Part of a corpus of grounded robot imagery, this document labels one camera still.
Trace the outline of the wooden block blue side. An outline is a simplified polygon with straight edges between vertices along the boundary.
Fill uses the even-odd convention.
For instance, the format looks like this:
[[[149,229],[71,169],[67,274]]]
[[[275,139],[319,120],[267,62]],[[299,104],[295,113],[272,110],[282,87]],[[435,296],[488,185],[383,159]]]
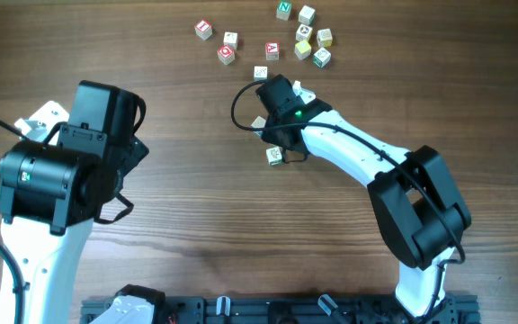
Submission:
[[[262,116],[257,116],[255,118],[255,120],[252,122],[251,124],[251,127],[254,128],[254,129],[262,129],[266,124],[266,119],[263,118]],[[262,136],[263,134],[263,131],[262,130],[259,130],[259,131],[256,131],[255,134],[259,137]]]

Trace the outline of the wooden block green picture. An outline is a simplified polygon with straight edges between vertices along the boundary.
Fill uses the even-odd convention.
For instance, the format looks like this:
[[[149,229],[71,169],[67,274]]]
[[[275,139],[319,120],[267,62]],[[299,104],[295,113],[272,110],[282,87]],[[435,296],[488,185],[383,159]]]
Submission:
[[[276,166],[283,163],[283,157],[280,147],[272,147],[266,150],[267,161],[270,166]]]

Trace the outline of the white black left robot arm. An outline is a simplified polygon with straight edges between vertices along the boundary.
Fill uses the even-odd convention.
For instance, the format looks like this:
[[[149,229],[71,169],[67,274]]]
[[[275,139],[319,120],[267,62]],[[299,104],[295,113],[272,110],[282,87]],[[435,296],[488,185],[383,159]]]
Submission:
[[[0,323],[65,323],[85,242],[106,203],[134,205],[124,177],[149,150],[136,136],[146,115],[137,94],[91,81],[70,112],[50,101],[16,127],[23,138],[0,160],[4,252]]]

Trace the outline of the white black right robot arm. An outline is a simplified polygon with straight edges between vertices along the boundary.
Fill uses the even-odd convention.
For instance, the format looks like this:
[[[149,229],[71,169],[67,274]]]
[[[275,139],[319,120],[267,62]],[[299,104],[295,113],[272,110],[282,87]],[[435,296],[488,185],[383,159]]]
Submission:
[[[255,93],[267,111],[263,141],[323,158],[367,189],[380,235],[399,262],[395,297],[415,319],[431,319],[445,296],[447,266],[465,260],[460,240],[471,224],[442,156],[372,137],[282,75],[260,82]]]

